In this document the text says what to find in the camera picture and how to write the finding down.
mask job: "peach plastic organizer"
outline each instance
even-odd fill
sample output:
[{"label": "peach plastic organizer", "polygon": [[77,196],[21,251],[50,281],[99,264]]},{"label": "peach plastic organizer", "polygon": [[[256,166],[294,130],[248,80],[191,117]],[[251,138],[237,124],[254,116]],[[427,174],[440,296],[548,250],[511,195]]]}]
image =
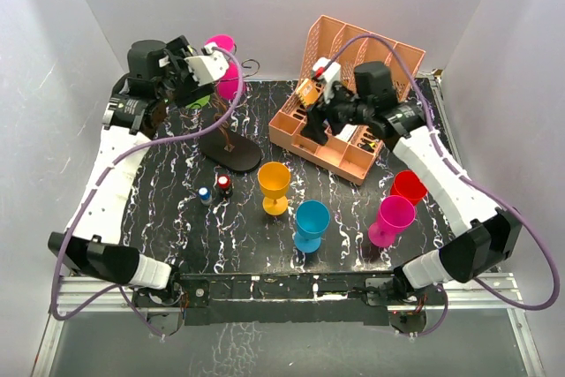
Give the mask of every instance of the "peach plastic organizer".
[{"label": "peach plastic organizer", "polygon": [[[349,39],[367,33],[370,32],[322,15],[308,33],[298,84],[304,79],[310,78],[310,71],[320,57],[332,57]],[[425,51],[399,41],[386,39],[394,46],[395,51],[407,64],[412,75],[416,75]],[[363,62],[371,61],[381,61],[390,67],[399,99],[401,101],[406,99],[410,89],[408,78],[393,58],[392,53],[374,39],[355,41],[337,59],[337,62],[342,66],[342,83],[349,89],[355,90],[353,68]],[[382,148],[382,142],[373,136],[369,128],[360,125],[348,141],[332,136],[328,129],[329,141],[326,146],[321,146],[300,135],[305,124],[306,111],[295,92],[271,119],[268,125],[269,138],[276,145],[291,151],[293,154],[302,156],[356,185],[363,184],[369,169],[373,166]]]}]

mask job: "red bottle cap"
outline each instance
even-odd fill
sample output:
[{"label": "red bottle cap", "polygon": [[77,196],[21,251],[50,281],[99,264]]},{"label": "red bottle cap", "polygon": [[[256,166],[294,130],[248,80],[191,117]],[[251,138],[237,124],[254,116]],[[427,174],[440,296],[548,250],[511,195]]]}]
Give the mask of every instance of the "red bottle cap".
[{"label": "red bottle cap", "polygon": [[223,189],[223,190],[227,190],[230,188],[231,185],[231,181],[230,178],[228,176],[226,176],[225,174],[221,174],[218,176],[218,186]]}]

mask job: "marble pattern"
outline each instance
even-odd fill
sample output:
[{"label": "marble pattern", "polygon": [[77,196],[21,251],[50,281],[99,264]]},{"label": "marble pattern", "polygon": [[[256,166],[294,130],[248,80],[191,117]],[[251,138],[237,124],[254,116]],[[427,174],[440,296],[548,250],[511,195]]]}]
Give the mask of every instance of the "marble pattern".
[{"label": "marble pattern", "polygon": [[[419,84],[442,131],[429,82],[421,79]],[[279,218],[264,213],[257,170],[232,176],[234,194],[229,200],[216,197],[210,207],[202,205],[199,187],[212,188],[215,176],[225,170],[200,155],[198,141],[190,140],[153,147],[147,153],[124,212],[122,243],[182,266],[185,272],[289,273],[388,269],[453,237],[438,205],[426,197],[418,205],[417,220],[393,246],[373,246],[366,229],[388,195],[394,175],[406,167],[383,148],[363,185],[356,186],[271,144],[268,122],[294,85],[293,81],[248,83],[245,100],[230,120],[232,130],[259,144],[262,162],[279,161],[290,168],[287,213]],[[195,132],[212,122],[212,112],[204,108],[200,115],[173,109],[158,137]],[[292,241],[293,213],[310,199],[324,202],[332,221],[319,251],[304,255]]]}]

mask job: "red cup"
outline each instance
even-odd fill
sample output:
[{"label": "red cup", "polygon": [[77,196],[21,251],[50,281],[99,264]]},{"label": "red cup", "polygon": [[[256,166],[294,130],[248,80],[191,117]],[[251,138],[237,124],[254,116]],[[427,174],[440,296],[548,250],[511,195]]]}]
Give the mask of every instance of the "red cup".
[{"label": "red cup", "polygon": [[427,195],[427,189],[412,171],[402,171],[396,174],[390,195],[402,196],[416,206]]}]

